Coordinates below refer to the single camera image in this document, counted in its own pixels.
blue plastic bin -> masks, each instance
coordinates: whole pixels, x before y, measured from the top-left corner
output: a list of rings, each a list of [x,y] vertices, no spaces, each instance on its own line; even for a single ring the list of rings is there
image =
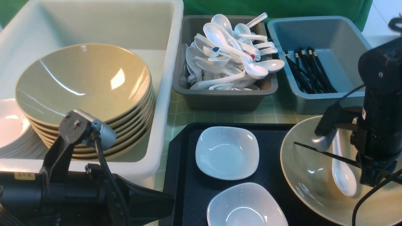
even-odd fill
[[[284,71],[298,114],[322,114],[337,99],[363,84],[357,63],[371,46],[349,19],[341,16],[281,18],[270,21],[267,26],[278,48],[279,59],[285,61]],[[294,60],[294,50],[300,47],[315,49],[331,84],[339,93],[306,94],[300,91],[284,54],[287,50]],[[363,99],[364,88],[347,97],[342,106],[362,106]]]

tan ceramic bowl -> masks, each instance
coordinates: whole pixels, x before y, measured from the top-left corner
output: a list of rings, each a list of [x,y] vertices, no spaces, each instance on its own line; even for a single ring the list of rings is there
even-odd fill
[[[130,125],[138,121],[140,115],[144,113],[145,110],[149,109],[150,107],[153,106],[153,103],[155,103],[155,94],[154,92],[150,92],[149,95],[144,99],[137,108],[135,108],[132,112],[130,112],[127,116],[124,118],[115,121],[114,126],[109,126],[117,133],[117,134],[122,134],[124,131],[126,131]],[[31,125],[35,126],[37,128],[38,133],[42,134],[43,136],[55,141],[60,134],[58,128],[51,128],[46,125],[42,125],[39,122],[28,118],[28,121]]]
[[[81,109],[109,124],[136,108],[151,85],[145,62],[113,45],[79,44],[31,64],[16,85],[16,101],[28,117],[58,127]]]
[[[135,145],[138,143],[138,141],[144,136],[144,134],[148,131],[148,129],[151,127],[152,125],[152,119],[154,117],[154,114],[152,113],[151,115],[149,115],[149,117],[147,118],[146,121],[142,122],[139,129],[137,130],[137,132],[132,135],[128,140],[124,141],[121,144],[118,144],[117,146],[112,146],[112,148],[104,151],[103,153],[106,156],[112,155],[112,154],[116,154],[117,152],[122,152],[124,150],[131,150],[135,147]],[[73,153],[73,157],[76,159],[88,159],[88,158],[97,158],[96,155],[96,151],[93,152],[85,152],[85,153],[81,153],[81,152],[75,152]]]
[[[155,104],[156,98],[151,97],[151,99],[147,101],[141,111],[133,116],[132,120],[129,121],[130,124],[128,126],[124,125],[125,129],[119,130],[119,132],[117,132],[117,139],[111,149],[119,146],[121,143],[125,143],[128,140],[133,139],[133,137],[139,133],[144,124],[149,121],[150,115],[154,114]],[[55,142],[57,137],[53,137],[52,135],[49,135],[48,132],[42,131],[40,128],[37,127],[35,122],[31,122],[31,125],[36,133],[38,133],[39,137],[46,144],[46,146],[50,147]],[[78,144],[75,146],[74,152],[95,152],[95,149],[92,147],[87,147],[84,144]]]
[[[312,146],[312,136],[320,118],[300,122],[285,136],[280,154],[282,171],[293,192],[310,209],[332,222],[349,226],[356,203],[371,187],[358,184],[354,197],[343,195],[332,177],[332,158],[293,144],[297,141]],[[340,130],[339,134],[344,157],[354,160],[357,150],[349,142],[351,133]],[[359,181],[361,170],[350,168]],[[402,157],[396,168],[402,168]],[[402,186],[390,182],[362,204],[357,213],[357,226],[395,225],[402,220],[401,200]]]
[[[128,112],[127,114],[124,114],[121,116],[121,118],[118,118],[116,121],[108,123],[108,125],[116,132],[119,133],[121,130],[125,129],[130,123],[133,121],[133,118],[135,118],[136,115],[152,100],[152,98],[156,98],[155,96],[155,91],[152,86],[150,86],[146,96],[140,101],[139,105],[134,108],[132,111]],[[57,136],[60,134],[59,133],[59,127],[53,127],[53,126],[47,126],[44,124],[41,124],[40,122],[36,121],[35,119],[32,119],[30,117],[27,117],[28,121],[30,124],[35,124],[35,126],[45,133],[45,136],[48,138],[51,138],[53,140],[56,140]]]

green cloth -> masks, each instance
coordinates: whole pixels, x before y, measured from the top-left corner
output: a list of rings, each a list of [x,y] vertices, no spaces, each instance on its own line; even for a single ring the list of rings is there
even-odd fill
[[[4,27],[28,0],[0,0],[0,25]],[[269,18],[344,16],[362,31],[373,0],[183,0],[185,15],[254,15]]]
[[[5,27],[28,0],[0,0],[0,25]]]

stack of plates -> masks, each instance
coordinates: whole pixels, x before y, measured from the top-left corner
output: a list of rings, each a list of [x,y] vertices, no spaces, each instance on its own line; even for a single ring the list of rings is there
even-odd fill
[[[105,122],[117,139],[107,159],[133,150],[150,129],[156,96],[147,65],[125,49],[105,44],[69,46],[30,65],[18,80],[16,101],[50,148],[64,115],[81,109]],[[94,160],[96,150],[75,146],[73,159]]]
[[[0,100],[0,158],[37,159],[46,151],[15,100]]]

chopsticks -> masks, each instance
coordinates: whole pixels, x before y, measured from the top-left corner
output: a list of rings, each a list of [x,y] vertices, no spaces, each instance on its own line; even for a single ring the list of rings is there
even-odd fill
[[[294,50],[295,62],[292,61],[288,51],[284,52],[297,86],[302,92],[337,93],[328,79],[317,52],[312,47],[308,47],[306,51],[302,48]]]

